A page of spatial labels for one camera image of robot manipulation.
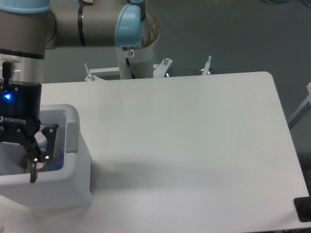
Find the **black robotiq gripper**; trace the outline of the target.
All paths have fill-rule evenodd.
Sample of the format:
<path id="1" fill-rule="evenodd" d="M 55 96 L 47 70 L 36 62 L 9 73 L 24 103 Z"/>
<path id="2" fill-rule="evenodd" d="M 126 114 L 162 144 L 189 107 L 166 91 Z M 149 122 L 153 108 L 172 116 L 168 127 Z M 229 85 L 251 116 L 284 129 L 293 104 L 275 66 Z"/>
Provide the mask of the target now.
<path id="1" fill-rule="evenodd" d="M 0 141 L 24 147 L 31 163 L 30 183 L 37 180 L 36 164 L 50 161 L 56 154 L 59 125 L 40 125 L 41 84 L 0 83 Z M 42 132 L 47 149 L 42 152 L 35 134 Z"/>

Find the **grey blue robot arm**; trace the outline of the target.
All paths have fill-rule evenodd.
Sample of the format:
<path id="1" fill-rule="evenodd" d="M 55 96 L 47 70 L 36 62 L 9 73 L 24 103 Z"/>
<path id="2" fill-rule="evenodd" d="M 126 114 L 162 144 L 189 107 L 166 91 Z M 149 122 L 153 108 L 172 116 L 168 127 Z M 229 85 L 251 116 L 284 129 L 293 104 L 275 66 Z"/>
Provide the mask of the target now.
<path id="1" fill-rule="evenodd" d="M 0 140 L 23 146 L 32 183 L 59 136 L 57 124 L 39 118 L 46 49 L 138 46 L 145 15 L 143 0 L 77 0 L 59 9 L 50 0 L 1 1 Z"/>

